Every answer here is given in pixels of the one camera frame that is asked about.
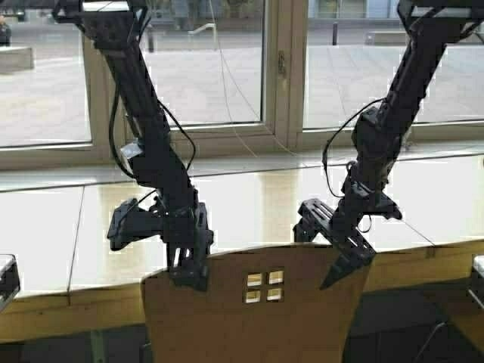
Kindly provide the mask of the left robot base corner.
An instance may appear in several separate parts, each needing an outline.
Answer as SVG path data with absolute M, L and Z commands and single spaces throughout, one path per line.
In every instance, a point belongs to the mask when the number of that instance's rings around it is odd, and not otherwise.
M 20 276 L 14 255 L 1 254 L 1 312 L 20 291 Z

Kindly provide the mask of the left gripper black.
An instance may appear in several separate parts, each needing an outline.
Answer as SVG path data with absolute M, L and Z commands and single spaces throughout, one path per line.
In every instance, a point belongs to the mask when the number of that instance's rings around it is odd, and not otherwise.
M 175 286 L 207 291 L 213 238 L 205 203 L 165 214 L 162 241 L 166 245 L 169 277 Z

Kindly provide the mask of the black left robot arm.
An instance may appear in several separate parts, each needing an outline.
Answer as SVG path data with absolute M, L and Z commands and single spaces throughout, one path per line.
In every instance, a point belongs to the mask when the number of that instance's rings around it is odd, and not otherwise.
M 140 49 L 147 5 L 143 1 L 57 1 L 59 23 L 71 23 L 104 56 L 135 139 L 122 149 L 137 184 L 151 188 L 149 209 L 132 198 L 114 211 L 107 232 L 112 251 L 158 236 L 166 246 L 169 276 L 177 286 L 205 291 L 206 259 L 213 243 L 206 205 L 200 202 L 188 169 L 173 150 L 170 125 Z

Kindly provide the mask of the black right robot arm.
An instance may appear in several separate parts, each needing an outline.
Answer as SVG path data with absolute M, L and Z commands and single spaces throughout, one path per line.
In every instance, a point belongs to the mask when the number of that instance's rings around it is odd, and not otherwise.
M 410 40 L 387 95 L 354 115 L 352 142 L 357 157 L 347 175 L 337 208 L 319 199 L 302 202 L 294 239 L 308 243 L 322 235 L 338 252 L 322 278 L 326 290 L 376 256 L 359 229 L 365 217 L 402 219 L 397 203 L 385 194 L 388 176 L 398 159 L 437 67 L 450 44 L 468 38 L 483 22 L 481 1 L 400 1 L 397 14 Z

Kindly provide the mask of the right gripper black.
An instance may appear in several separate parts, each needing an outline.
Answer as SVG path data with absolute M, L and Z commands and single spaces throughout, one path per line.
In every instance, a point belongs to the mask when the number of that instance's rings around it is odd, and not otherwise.
M 338 251 L 334 262 L 324 275 L 320 290 L 371 264 L 374 248 L 359 231 L 372 190 L 349 189 L 334 209 L 320 199 L 304 200 L 298 209 L 299 221 L 293 227 L 295 242 L 312 242 L 322 235 Z

